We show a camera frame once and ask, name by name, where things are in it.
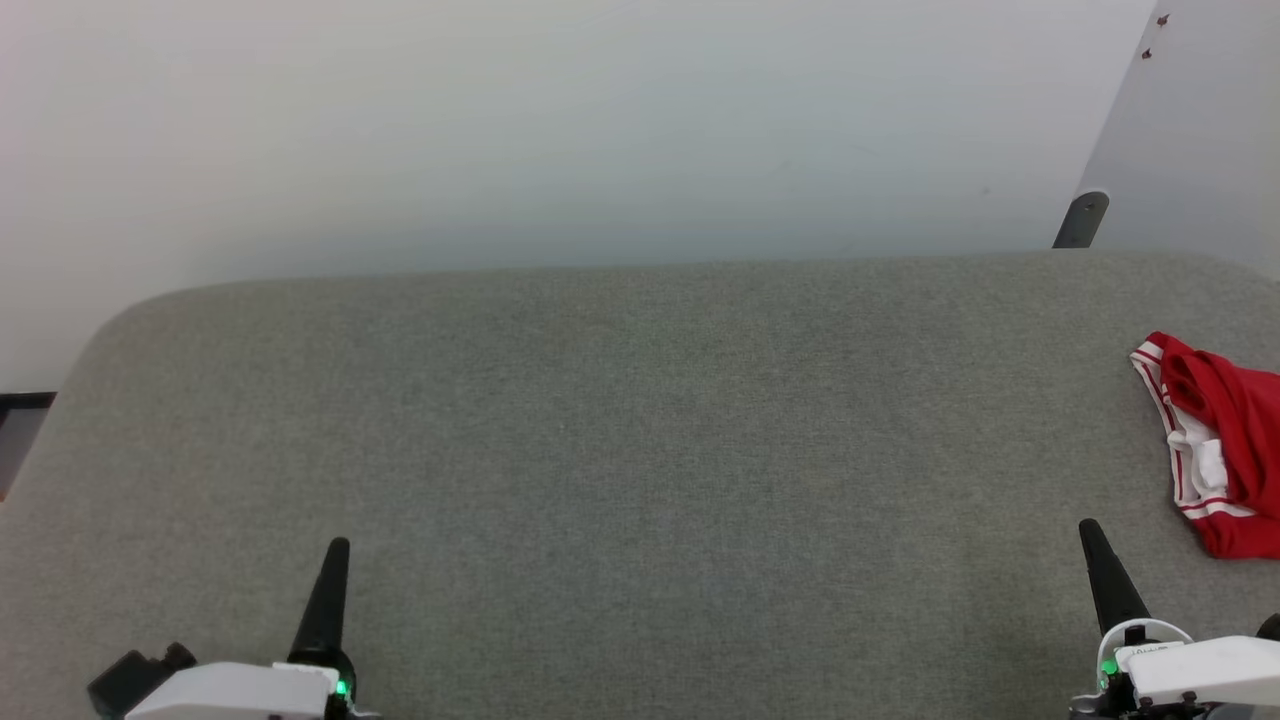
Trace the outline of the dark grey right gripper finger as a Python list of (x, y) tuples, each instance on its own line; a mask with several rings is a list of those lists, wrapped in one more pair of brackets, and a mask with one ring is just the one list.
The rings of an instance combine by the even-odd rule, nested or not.
[(1078, 532), (1100, 632), (1107, 634), (1124, 623), (1152, 619), (1101, 524), (1087, 518), (1078, 523)]

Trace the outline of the grey fabric sofa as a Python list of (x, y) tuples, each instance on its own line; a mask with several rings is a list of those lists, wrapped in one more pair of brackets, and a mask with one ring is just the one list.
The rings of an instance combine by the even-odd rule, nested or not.
[(1064, 720), (1076, 525), (1198, 637), (1280, 611), (1172, 506), (1153, 331), (1280, 372), (1280, 282), (1204, 258), (274, 281), (110, 320), (0, 503), (0, 720), (128, 650), (269, 664), (349, 538), (399, 720)]

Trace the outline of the red and white basketball jersey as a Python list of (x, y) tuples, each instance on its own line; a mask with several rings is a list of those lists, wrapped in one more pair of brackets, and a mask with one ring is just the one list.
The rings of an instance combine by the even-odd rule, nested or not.
[(1280, 561), (1280, 373), (1162, 332), (1130, 361), (1164, 424), (1172, 501), (1204, 550)]

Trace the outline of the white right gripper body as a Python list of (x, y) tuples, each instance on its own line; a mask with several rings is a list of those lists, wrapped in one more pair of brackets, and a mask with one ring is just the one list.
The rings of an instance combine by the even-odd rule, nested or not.
[(1253, 635), (1193, 641), (1156, 619), (1102, 635), (1098, 689), (1070, 720), (1280, 720), (1280, 643)]

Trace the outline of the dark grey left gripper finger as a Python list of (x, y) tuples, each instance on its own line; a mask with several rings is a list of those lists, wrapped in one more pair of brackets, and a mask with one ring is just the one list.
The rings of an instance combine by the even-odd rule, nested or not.
[(349, 541), (330, 541), (288, 652), (289, 664), (351, 670), (343, 650)]

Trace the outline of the grey metal wall bracket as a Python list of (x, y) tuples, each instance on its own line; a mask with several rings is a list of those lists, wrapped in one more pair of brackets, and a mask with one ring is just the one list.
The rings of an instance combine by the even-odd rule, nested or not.
[(1076, 196), (1062, 218), (1052, 249), (1088, 249), (1110, 206), (1105, 191), (1093, 190)]

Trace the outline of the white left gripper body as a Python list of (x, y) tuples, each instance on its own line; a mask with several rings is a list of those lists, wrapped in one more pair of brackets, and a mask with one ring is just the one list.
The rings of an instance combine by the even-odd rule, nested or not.
[(329, 667), (202, 664), (175, 673), (125, 720), (381, 720), (355, 703), (353, 689)]

